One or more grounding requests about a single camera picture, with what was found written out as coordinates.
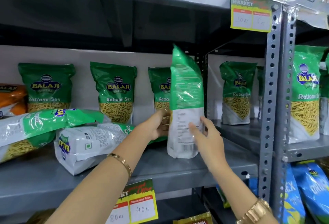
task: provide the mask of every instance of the bangle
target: bangle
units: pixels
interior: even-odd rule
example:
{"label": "bangle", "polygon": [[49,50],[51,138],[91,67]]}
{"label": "bangle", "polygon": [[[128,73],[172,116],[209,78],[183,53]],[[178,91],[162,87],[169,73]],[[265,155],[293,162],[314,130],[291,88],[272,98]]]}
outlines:
{"label": "bangle", "polygon": [[260,198],[241,219],[236,221],[236,224],[256,224],[267,212],[272,213],[272,209],[266,201]]}
{"label": "bangle", "polygon": [[114,154],[114,153],[109,153],[107,156],[108,157],[114,157],[115,159],[117,159],[120,163],[122,163],[125,166],[125,168],[126,168],[126,170],[128,172],[128,181],[129,181],[132,172],[131,172],[131,169],[129,167],[129,164],[126,162],[126,160],[124,160],[121,156],[119,156],[117,154]]}

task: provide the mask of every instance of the shelving unit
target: shelving unit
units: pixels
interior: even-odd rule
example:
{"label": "shelving unit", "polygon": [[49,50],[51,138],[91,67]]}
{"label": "shelving unit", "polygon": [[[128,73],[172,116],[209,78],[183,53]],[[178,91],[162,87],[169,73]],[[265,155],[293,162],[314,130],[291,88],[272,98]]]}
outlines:
{"label": "shelving unit", "polygon": [[[329,35],[298,22],[293,7],[272,2],[268,34],[230,29],[230,0],[0,0],[0,7],[4,12],[0,45],[171,54],[176,43],[194,56],[202,71],[206,115],[215,110],[207,101],[213,91],[208,88],[209,54],[264,59],[261,120],[239,126],[222,125],[219,119],[213,122],[224,137],[230,167],[241,179],[258,177],[259,195],[270,201],[276,215],[283,206],[286,163],[329,155],[326,136],[317,142],[286,145],[290,124],[286,105],[291,97],[291,78],[290,85],[286,78],[294,45]],[[71,176],[52,151],[1,164],[0,216],[55,208],[89,172]],[[220,207],[214,189],[200,190],[216,183],[200,155],[173,159],[165,145],[151,145],[130,182],[149,178],[156,193],[193,188],[218,221],[234,221],[232,212]],[[175,199],[158,202],[159,220],[154,223],[205,211],[198,194]],[[183,208],[195,201],[198,204],[191,211]]]}

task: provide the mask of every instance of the yellow price tag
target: yellow price tag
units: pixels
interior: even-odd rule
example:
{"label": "yellow price tag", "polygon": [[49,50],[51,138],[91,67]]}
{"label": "yellow price tag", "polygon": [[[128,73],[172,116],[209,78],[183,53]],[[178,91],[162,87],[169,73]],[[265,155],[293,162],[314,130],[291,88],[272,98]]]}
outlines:
{"label": "yellow price tag", "polygon": [[231,0],[231,28],[269,33],[271,27],[269,0]]}
{"label": "yellow price tag", "polygon": [[138,224],[158,219],[152,179],[127,185],[105,224]]}

